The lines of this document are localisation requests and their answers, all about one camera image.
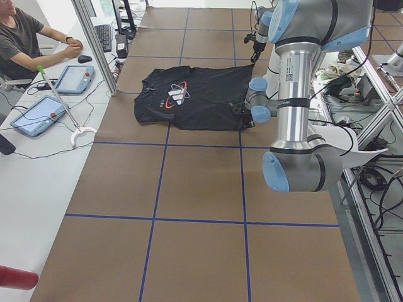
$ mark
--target white table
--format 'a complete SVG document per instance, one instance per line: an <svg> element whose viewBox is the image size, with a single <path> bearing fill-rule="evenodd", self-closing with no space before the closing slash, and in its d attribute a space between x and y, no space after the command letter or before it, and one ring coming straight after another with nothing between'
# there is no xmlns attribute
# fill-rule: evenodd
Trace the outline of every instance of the white table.
<svg viewBox="0 0 403 302"><path fill-rule="evenodd" d="M110 24L111 19L107 22L94 21L94 25L102 23ZM73 27L69 35L83 42L82 54L93 57L79 24ZM66 45L60 44L55 51L58 52L65 47ZM105 53L107 62L112 61L111 67L114 62L114 49L113 45L112 52ZM79 65L77 59L64 60L45 69L45 72L49 78L57 78L64 67L71 64ZM95 59L87 62L86 65L94 66L94 78L84 94L63 96L63 100L70 107L80 103L103 80ZM38 75L34 81L39 79L42 79L41 75ZM44 95L53 94L51 91L42 91L29 96L25 92L17 105L29 107ZM103 82L88 97L88 101L94 106L94 111L85 126L99 128L109 98L108 88ZM73 107L71 113L78 123L84 126L91 110L92 107L83 101ZM23 135L15 129L3 130L11 128L9 123L18 114L17 110L12 110L0 127L1 134L16 146L16 152L37 157L72 148L70 143L72 132L60 123L52 125L36 138ZM74 130L68 115L64 115L59 121L66 123L70 129ZM76 145L85 145L93 140L94 133L87 132L76 138ZM35 160L16 154L8 156L0 154L0 265L33 271L40 275L90 150L91 144L70 152ZM33 291L34 289L21 291L0 288L0 301L29 301Z"/></svg>

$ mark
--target robotic arm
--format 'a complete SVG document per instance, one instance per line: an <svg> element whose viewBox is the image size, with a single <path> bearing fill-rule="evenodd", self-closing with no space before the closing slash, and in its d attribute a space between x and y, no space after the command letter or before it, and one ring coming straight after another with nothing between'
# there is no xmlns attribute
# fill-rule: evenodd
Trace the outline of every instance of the robotic arm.
<svg viewBox="0 0 403 302"><path fill-rule="evenodd" d="M266 96L264 78L254 78L245 106L257 123L271 116L278 118L277 139L263 157L264 178L272 190L322 191L340 179L343 165L339 152L315 134L308 121L312 65L319 53L366 42L371 11L372 0L282 0L273 12L262 14L259 25L264 26L256 35L252 61L262 51L264 39L260 37L267 30L277 56L272 55L270 61L277 61L280 71L278 100Z"/></svg>

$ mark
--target red object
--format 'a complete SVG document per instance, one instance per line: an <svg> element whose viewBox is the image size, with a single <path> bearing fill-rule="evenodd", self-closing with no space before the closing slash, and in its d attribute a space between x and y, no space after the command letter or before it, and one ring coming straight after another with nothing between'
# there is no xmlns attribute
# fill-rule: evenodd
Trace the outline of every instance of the red object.
<svg viewBox="0 0 403 302"><path fill-rule="evenodd" d="M31 289L37 285L38 279L38 275L34 272L0 266L0 287Z"/></svg>

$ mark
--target person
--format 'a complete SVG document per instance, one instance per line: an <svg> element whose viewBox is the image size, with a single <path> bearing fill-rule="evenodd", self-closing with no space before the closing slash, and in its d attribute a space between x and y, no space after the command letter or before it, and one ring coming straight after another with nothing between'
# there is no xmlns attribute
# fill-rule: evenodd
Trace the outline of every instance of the person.
<svg viewBox="0 0 403 302"><path fill-rule="evenodd" d="M41 55L37 33L68 46L52 55ZM0 70L12 80L33 79L43 68L77 57L82 43L26 14L13 0L0 0Z"/></svg>

